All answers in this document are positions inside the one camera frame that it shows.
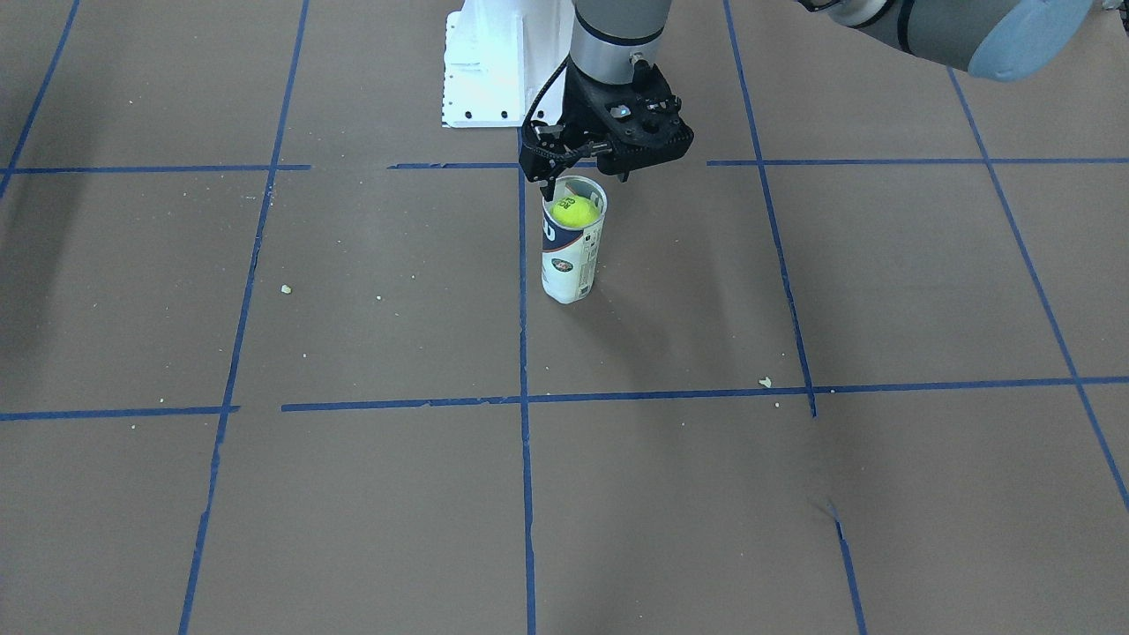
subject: brown floor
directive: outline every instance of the brown floor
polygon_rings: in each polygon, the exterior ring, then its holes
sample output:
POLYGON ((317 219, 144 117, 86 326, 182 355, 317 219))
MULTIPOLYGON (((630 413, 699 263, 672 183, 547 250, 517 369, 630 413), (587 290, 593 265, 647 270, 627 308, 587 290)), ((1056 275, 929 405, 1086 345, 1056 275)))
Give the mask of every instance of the brown floor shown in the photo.
POLYGON ((0 7, 0 633, 1129 633, 1115 14, 995 85, 675 2, 561 306, 457 9, 0 7))

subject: light blue joint cap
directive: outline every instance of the light blue joint cap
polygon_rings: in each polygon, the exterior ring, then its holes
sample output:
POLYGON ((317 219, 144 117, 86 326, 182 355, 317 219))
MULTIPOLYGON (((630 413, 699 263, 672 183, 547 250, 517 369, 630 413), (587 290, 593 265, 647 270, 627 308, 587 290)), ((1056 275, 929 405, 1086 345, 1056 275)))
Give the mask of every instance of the light blue joint cap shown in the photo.
POLYGON ((1022 0, 980 44, 969 75, 1016 81, 1047 66, 1082 26, 1093 0, 1022 0))

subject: can label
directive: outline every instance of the can label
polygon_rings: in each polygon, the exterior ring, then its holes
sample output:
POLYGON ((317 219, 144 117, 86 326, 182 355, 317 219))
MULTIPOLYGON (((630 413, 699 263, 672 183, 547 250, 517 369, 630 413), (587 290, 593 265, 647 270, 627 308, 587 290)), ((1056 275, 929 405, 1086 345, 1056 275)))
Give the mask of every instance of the can label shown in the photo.
POLYGON ((588 295, 596 277, 599 235, 604 228, 606 202, 603 190, 583 176, 564 176, 558 181, 559 197, 581 195, 593 201, 599 217, 581 227, 564 227, 549 214, 552 203, 544 203, 542 215, 541 286, 562 304, 588 295))

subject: tennis ball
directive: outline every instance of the tennis ball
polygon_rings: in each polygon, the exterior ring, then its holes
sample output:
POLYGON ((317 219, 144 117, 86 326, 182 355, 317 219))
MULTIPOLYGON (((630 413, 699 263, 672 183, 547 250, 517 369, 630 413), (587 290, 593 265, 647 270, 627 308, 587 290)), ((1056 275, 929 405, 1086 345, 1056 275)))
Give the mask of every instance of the tennis ball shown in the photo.
POLYGON ((562 227, 579 229, 595 223, 599 210, 584 197, 568 195, 553 203, 549 215, 562 227))

